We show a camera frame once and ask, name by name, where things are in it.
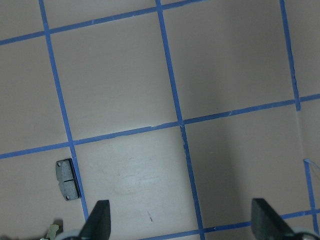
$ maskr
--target floor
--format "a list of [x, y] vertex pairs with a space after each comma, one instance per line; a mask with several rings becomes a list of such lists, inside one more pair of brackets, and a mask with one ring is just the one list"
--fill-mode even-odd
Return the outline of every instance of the floor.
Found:
[[[253, 240], [256, 197], [319, 231], [319, 12], [318, 0], [0, 1], [0, 234], [80, 229], [109, 199], [110, 240]], [[55, 172], [67, 158], [72, 201]]]

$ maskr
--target blue tape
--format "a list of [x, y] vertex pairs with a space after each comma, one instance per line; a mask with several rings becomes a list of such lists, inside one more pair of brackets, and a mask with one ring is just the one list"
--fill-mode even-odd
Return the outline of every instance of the blue tape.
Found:
[[168, 3], [168, 4], [162, 5], [162, 9], [163, 10], [174, 9], [174, 8], [182, 7], [182, 6], [185, 6], [185, 5], [188, 5], [188, 4], [194, 4], [194, 3], [198, 3], [198, 2], [204, 2], [204, 1], [208, 1], [208, 0], [177, 1], [177, 2], [174, 2], [174, 3]]
[[35, 153], [40, 153], [40, 152], [54, 150], [54, 149], [61, 149], [66, 147], [69, 147], [68, 142], [57, 143], [57, 144], [52, 144], [48, 146], [40, 146], [40, 147], [35, 147], [35, 148], [30, 148], [30, 149], [25, 149], [20, 151], [3, 153], [3, 154], [0, 154], [0, 159], [7, 159], [7, 158], [12, 158], [12, 157], [17, 157], [17, 156], [22, 156], [27, 154], [35, 154]]
[[297, 86], [294, 56], [292, 54], [292, 48], [291, 48], [289, 24], [288, 24], [287, 12], [286, 12], [286, 6], [285, 6], [284, 0], [280, 0], [280, 7], [281, 7], [282, 24], [283, 24], [283, 30], [284, 30], [284, 36], [285, 36], [286, 51], [287, 51], [289, 66], [290, 66], [295, 108], [298, 112], [301, 109], [301, 105], [300, 105], [299, 91]]
[[300, 102], [306, 102], [306, 101], [317, 100], [317, 99], [320, 99], [320, 94], [302, 96], [300, 97]]
[[311, 173], [310, 173], [310, 160], [305, 159], [303, 161], [304, 163], [304, 170], [305, 170], [305, 178], [306, 178], [306, 185], [308, 188], [308, 195], [309, 195], [309, 201], [310, 201], [310, 207], [312, 212], [312, 220], [313, 220], [313, 230], [319, 234], [319, 226], [318, 226], [318, 219], [317, 219], [317, 213], [316, 211], [316, 202], [315, 202], [315, 195], [314, 190], [312, 187], [312, 179], [311, 179]]
[[121, 14], [117, 14], [117, 15], [113, 15], [113, 16], [101, 17], [101, 18], [97, 18], [97, 19], [93, 19], [93, 20], [89, 20], [89, 21], [79, 22], [79, 23], [75, 23], [75, 24], [71, 24], [71, 25], [67, 25], [67, 26], [56, 27], [56, 28], [51, 29], [50, 33], [51, 34], [60, 33], [60, 32], [64, 32], [64, 31], [79, 29], [79, 28], [83, 28], [83, 27], [87, 27], [87, 26], [96, 25], [96, 24], [102, 24], [102, 23], [111, 22], [111, 21], [115, 21], [115, 20], [131, 18], [134, 16], [143, 15], [143, 14], [154, 13], [156, 11], [157, 11], [157, 9], [155, 7], [149, 7], [149, 8], [136, 10], [136, 11], [130, 11], [130, 12], [121, 13]]
[[194, 123], [199, 123], [199, 122], [203, 122], [203, 121], [209, 121], [209, 120], [219, 119], [219, 118], [226, 118], [226, 117], [230, 117], [230, 116], [234, 116], [234, 115], [246, 114], [246, 113], [265, 110], [265, 109], [272, 109], [272, 108], [288, 106], [288, 105], [292, 105], [292, 104], [295, 104], [295, 100], [278, 101], [278, 102], [272, 102], [272, 103], [262, 104], [262, 105], [258, 105], [258, 106], [250, 106], [250, 107], [241, 108], [241, 109], [232, 110], [232, 111], [215, 113], [215, 114], [206, 115], [206, 116], [189, 118], [189, 119], [184, 120], [183, 122], [184, 122], [184, 124], [194, 124]]
[[245, 222], [239, 222], [239, 223], [229, 224], [229, 225], [208, 227], [208, 228], [204, 229], [204, 232], [211, 233], [211, 232], [217, 232], [217, 231], [245, 228], [245, 227], [249, 227], [249, 226], [251, 226], [251, 222], [245, 221]]
[[[179, 103], [178, 91], [177, 91], [174, 69], [173, 69], [172, 60], [171, 60], [171, 54], [170, 54], [170, 48], [169, 48], [169, 43], [168, 43], [165, 19], [164, 19], [164, 15], [163, 15], [163, 9], [161, 6], [161, 0], [155, 0], [155, 4], [156, 4], [157, 13], [158, 13], [158, 19], [159, 19], [159, 24], [160, 24], [165, 60], [166, 60], [167, 68], [168, 68], [168, 74], [169, 74], [169, 79], [170, 79], [170, 85], [171, 85], [171, 91], [172, 91], [172, 96], [173, 96], [175, 112], [176, 112], [178, 124], [180, 126], [181, 136], [182, 136], [182, 140], [183, 140], [183, 148], [185, 151], [186, 164], [187, 164], [188, 175], [189, 175], [189, 180], [190, 180], [190, 185], [191, 185], [191, 191], [192, 191], [192, 196], [193, 196], [193, 201], [194, 201], [194, 209], [195, 209], [197, 225], [198, 225], [198, 229], [202, 230], [203, 229], [203, 222], [202, 222], [202, 216], [201, 216], [201, 211], [200, 211], [197, 187], [196, 187], [196, 182], [195, 182], [195, 177], [194, 177], [194, 171], [192, 168], [187, 133], [186, 133], [185, 124], [183, 121], [180, 103]], [[201, 240], [206, 239], [205, 234], [202, 231], [200, 231], [199, 234], [200, 234]]]
[[[197, 3], [197, 2], [203, 2], [203, 1], [207, 1], [207, 0], [178, 1], [178, 2], [174, 2], [174, 3], [170, 3], [170, 4], [165, 4], [162, 6], [162, 9], [167, 10], [167, 9], [182, 7], [184, 5]], [[60, 33], [60, 32], [64, 32], [64, 31], [69, 31], [69, 30], [73, 30], [73, 29], [91, 26], [91, 25], [111, 22], [111, 21], [115, 21], [115, 20], [119, 20], [119, 19], [131, 18], [134, 16], [143, 15], [143, 14], [154, 13], [156, 11], [157, 11], [156, 7], [149, 7], [149, 8], [145, 8], [145, 9], [125, 12], [125, 13], [116, 14], [116, 15], [107, 16], [107, 17], [101, 17], [101, 18], [97, 18], [97, 19], [93, 19], [93, 20], [89, 20], [89, 21], [84, 21], [84, 22], [79, 22], [79, 23], [75, 23], [75, 24], [71, 24], [71, 25], [67, 25], [67, 26], [56, 27], [53, 29], [49, 29], [49, 33], [50, 34]], [[0, 46], [5, 45], [5, 44], [11, 44], [11, 43], [27, 40], [27, 39], [41, 37], [44, 35], [45, 35], [44, 31], [38, 31], [38, 32], [26, 34], [26, 35], [16, 36], [16, 37], [0, 40]]]
[[88, 138], [84, 138], [84, 139], [74, 140], [73, 143], [74, 143], [74, 145], [81, 145], [81, 144], [87, 144], [87, 143], [92, 143], [92, 142], [98, 142], [98, 141], [102, 141], [102, 140], [106, 140], [106, 139], [114, 139], [114, 138], [121, 137], [121, 136], [141, 134], [141, 133], [151, 132], [151, 131], [160, 130], [160, 129], [177, 127], [177, 126], [178, 126], [177, 121], [168, 122], [168, 123], [164, 123], [164, 124], [161, 124], [158, 126], [146, 126], [146, 127], [141, 127], [141, 128], [126, 130], [126, 131], [119, 131], [119, 132], [115, 132], [115, 133], [109, 133], [109, 134], [105, 134], [105, 135], [93, 136], [93, 137], [88, 137]]
[[15, 42], [20, 42], [20, 41], [27, 40], [27, 39], [38, 38], [38, 37], [41, 37], [41, 36], [44, 36], [44, 35], [45, 35], [44, 31], [38, 31], [38, 32], [34, 32], [34, 33], [22, 35], [22, 36], [15, 36], [15, 37], [12, 37], [12, 38], [0, 40], [0, 46], [1, 45], [5, 45], [5, 44], [12, 44], [12, 43], [15, 43]]
[[49, 33], [49, 25], [48, 25], [48, 21], [47, 21], [44, 0], [39, 0], [39, 7], [40, 7], [40, 11], [41, 11], [42, 23], [43, 23], [46, 45], [47, 45], [47, 49], [48, 49], [48, 53], [49, 53], [50, 64], [51, 64], [51, 69], [52, 69], [52, 73], [53, 73], [55, 88], [56, 88], [56, 92], [58, 95], [58, 100], [59, 100], [59, 104], [60, 104], [60, 109], [61, 109], [61, 114], [62, 114], [63, 123], [64, 123], [64, 127], [65, 127], [65, 132], [67, 135], [67, 139], [68, 139], [68, 143], [69, 143], [69, 147], [70, 147], [70, 151], [71, 151], [74, 171], [76, 174], [76, 179], [77, 179], [80, 194], [81, 194], [81, 205], [82, 205], [83, 215], [84, 215], [84, 219], [87, 220], [89, 217], [88, 207], [87, 207], [85, 193], [84, 193], [84, 189], [83, 189], [83, 185], [82, 185], [82, 181], [81, 181], [78, 160], [77, 160], [74, 141], [73, 141], [72, 134], [71, 134], [71, 129], [70, 129], [70, 124], [69, 124], [69, 120], [68, 120], [65, 101], [64, 101], [64, 97], [63, 97], [62, 89], [61, 89], [61, 85], [60, 85], [54, 50], [53, 50], [53, 46], [51, 43], [51, 37], [50, 37], [50, 33]]
[[[309, 216], [309, 215], [312, 215], [313, 213], [320, 213], [320, 209], [316, 209], [315, 211], [306, 210], [306, 211], [292, 212], [292, 213], [281, 215], [281, 218], [284, 220], [285, 219], [292, 219], [292, 218], [298, 218], [298, 217], [303, 217], [303, 216]], [[167, 234], [167, 235], [162, 235], [162, 236], [142, 238], [140, 240], [174, 239], [174, 238], [186, 237], [186, 236], [191, 236], [191, 235], [197, 235], [197, 234], [200, 234], [201, 232], [202, 233], [212, 233], [212, 232], [218, 232], [218, 231], [246, 228], [246, 227], [250, 227], [250, 226], [251, 226], [251, 221], [245, 221], [245, 222], [238, 222], [238, 223], [227, 224], [227, 225], [207, 227], [207, 228], [198, 229], [198, 230], [177, 232], [177, 233]]]

